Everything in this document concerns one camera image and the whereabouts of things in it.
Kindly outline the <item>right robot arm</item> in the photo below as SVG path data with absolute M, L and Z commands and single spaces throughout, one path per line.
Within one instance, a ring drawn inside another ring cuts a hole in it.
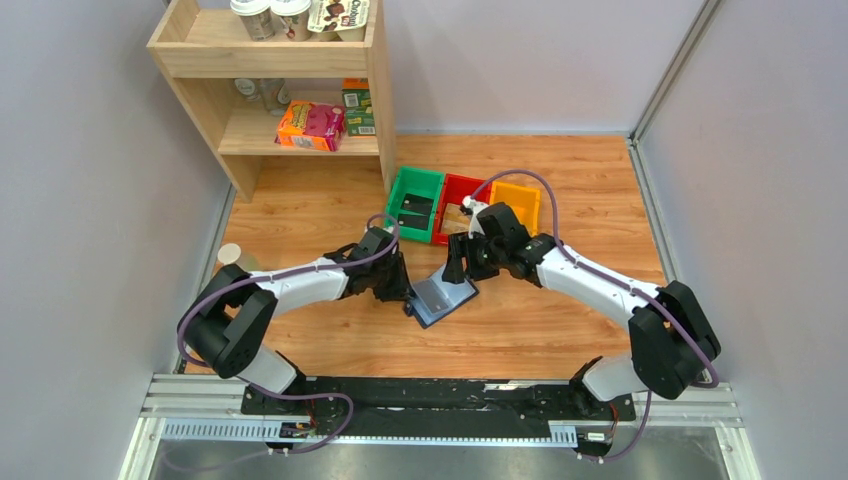
M 489 205 L 466 197 L 460 210 L 470 225 L 449 237 L 444 281 L 480 281 L 506 271 L 576 299 L 627 330 L 629 353 L 594 358 L 570 379 L 570 403 L 579 416 L 596 418 L 626 394 L 674 400 L 691 386 L 716 386 L 713 362 L 721 344 L 689 286 L 677 280 L 665 286 L 638 281 L 550 234 L 532 236 L 503 202 Z

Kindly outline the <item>navy blue card holder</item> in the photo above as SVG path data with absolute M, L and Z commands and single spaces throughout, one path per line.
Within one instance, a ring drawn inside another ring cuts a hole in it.
M 468 278 L 458 284 L 444 281 L 444 270 L 442 265 L 429 277 L 413 283 L 411 297 L 403 307 L 405 315 L 414 318 L 423 329 L 435 325 L 479 294 Z

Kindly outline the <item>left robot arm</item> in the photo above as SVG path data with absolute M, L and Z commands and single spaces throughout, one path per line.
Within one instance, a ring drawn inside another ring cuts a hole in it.
M 267 392 L 267 401 L 285 415 L 306 399 L 298 368 L 264 346 L 273 318 L 290 311 L 371 291 L 381 302 L 405 302 L 413 291 L 397 237 L 367 228 L 362 238 L 317 260 L 276 271 L 222 267 L 177 326 L 178 346 L 187 361 L 220 378 L 237 377 Z

